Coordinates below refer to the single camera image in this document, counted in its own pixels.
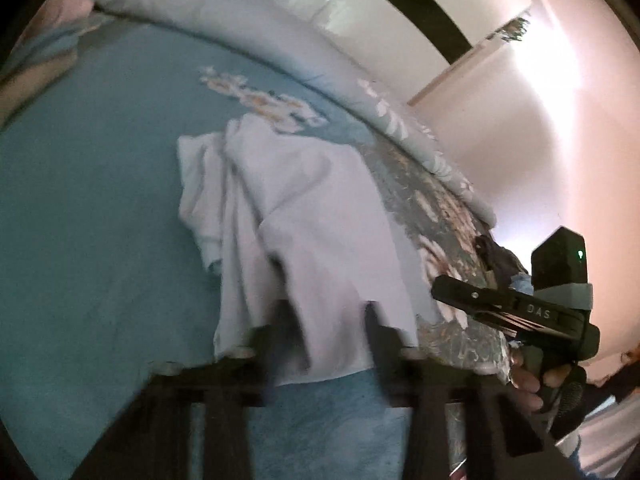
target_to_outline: wall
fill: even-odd
[[[640,53],[603,0],[532,0],[521,43],[460,67],[416,110],[526,265],[560,224],[587,242],[598,358],[640,339]]]

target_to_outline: white cloth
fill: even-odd
[[[383,322],[416,344],[385,211],[355,149],[276,134],[247,114],[230,121],[224,135],[181,137],[178,156],[180,218],[193,230],[205,268],[222,260],[216,354],[268,322],[281,298],[295,309],[310,364],[305,372],[292,360],[282,382],[370,367],[366,301],[377,301]]]

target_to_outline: black device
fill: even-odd
[[[584,238],[561,227],[533,251],[531,264],[533,296],[510,288],[477,288],[450,276],[438,276],[431,294],[523,343],[525,368],[536,377],[573,365],[562,389],[540,390],[542,413],[550,414],[550,423],[555,418],[550,431],[561,438],[586,415],[580,410],[586,373],[577,363],[594,357],[600,344],[600,330],[589,323],[593,297]]]

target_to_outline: hand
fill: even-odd
[[[522,365],[524,358],[518,349],[511,350],[511,383],[516,388],[516,398],[520,406],[529,413],[534,413],[542,408],[543,401],[536,395],[540,389],[538,378],[527,372]],[[559,388],[571,372],[571,365],[563,365],[547,371],[542,377],[543,383],[551,388]]]

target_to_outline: black stripe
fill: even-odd
[[[387,0],[423,33],[449,63],[471,50],[462,31],[435,0]]]

